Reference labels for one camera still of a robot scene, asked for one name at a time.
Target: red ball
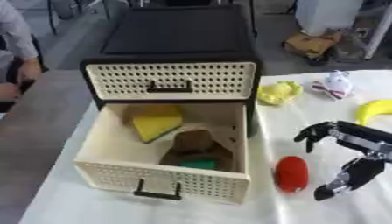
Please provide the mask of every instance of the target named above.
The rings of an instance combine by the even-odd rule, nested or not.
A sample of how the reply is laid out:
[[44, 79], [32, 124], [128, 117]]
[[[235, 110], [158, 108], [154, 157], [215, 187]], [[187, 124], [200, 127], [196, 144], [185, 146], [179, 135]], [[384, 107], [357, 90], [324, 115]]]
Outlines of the red ball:
[[306, 188], [309, 174], [306, 162], [300, 157], [284, 157], [276, 165], [276, 184], [287, 193]]

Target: white perforated panel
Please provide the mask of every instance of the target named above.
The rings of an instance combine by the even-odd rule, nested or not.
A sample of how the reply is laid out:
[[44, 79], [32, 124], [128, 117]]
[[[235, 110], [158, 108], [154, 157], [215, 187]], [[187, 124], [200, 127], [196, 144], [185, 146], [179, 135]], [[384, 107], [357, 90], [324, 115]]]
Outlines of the white perforated panel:
[[127, 193], [137, 189], [139, 179], [145, 179], [144, 191], [174, 194], [176, 184], [180, 183], [181, 196], [196, 195], [240, 203], [249, 186], [249, 180], [246, 178], [225, 178], [112, 164], [76, 164], [89, 176], [94, 187]]
[[[246, 99], [252, 89], [256, 65], [251, 62], [107, 64], [88, 65], [96, 93], [103, 100]], [[149, 92], [181, 89], [192, 91]]]

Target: black top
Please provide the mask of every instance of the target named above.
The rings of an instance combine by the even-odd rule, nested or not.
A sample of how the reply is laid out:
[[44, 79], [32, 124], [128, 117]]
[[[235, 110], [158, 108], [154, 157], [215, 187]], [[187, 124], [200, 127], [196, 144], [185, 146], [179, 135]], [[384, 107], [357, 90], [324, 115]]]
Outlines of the black top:
[[238, 5], [134, 9], [120, 21], [102, 53], [179, 59], [254, 58]]

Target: white tablecloth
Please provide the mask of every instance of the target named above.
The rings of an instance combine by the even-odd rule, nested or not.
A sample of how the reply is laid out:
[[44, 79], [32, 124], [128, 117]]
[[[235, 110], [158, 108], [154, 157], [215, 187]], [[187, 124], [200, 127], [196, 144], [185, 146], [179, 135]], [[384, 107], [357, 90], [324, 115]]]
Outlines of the white tablecloth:
[[[73, 168], [73, 159], [94, 121], [92, 105], [30, 204], [22, 224], [187, 224], [187, 223], [390, 223], [392, 222], [392, 165], [357, 191], [317, 202], [313, 191], [333, 179], [340, 167], [358, 152], [332, 139], [319, 143], [312, 154], [292, 138], [305, 126], [323, 121], [354, 121], [355, 109], [374, 99], [392, 98], [392, 71], [351, 72], [355, 95], [331, 101], [306, 86], [326, 73], [262, 77], [262, 84], [279, 80], [305, 84], [299, 97], [282, 107], [257, 106], [261, 129], [249, 140], [252, 186], [242, 205], [222, 205], [197, 199], [168, 201], [135, 198], [87, 186]], [[379, 115], [370, 126], [392, 132], [392, 115]], [[310, 183], [302, 192], [277, 190], [272, 169], [283, 156], [305, 159]]]

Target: green object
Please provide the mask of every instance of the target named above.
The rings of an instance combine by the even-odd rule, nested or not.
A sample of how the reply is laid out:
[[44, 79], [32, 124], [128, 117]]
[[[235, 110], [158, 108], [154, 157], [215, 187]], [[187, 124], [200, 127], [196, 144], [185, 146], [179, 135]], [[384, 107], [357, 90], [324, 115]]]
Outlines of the green object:
[[182, 162], [180, 166], [205, 170], [215, 170], [216, 163], [214, 160], [187, 161]]

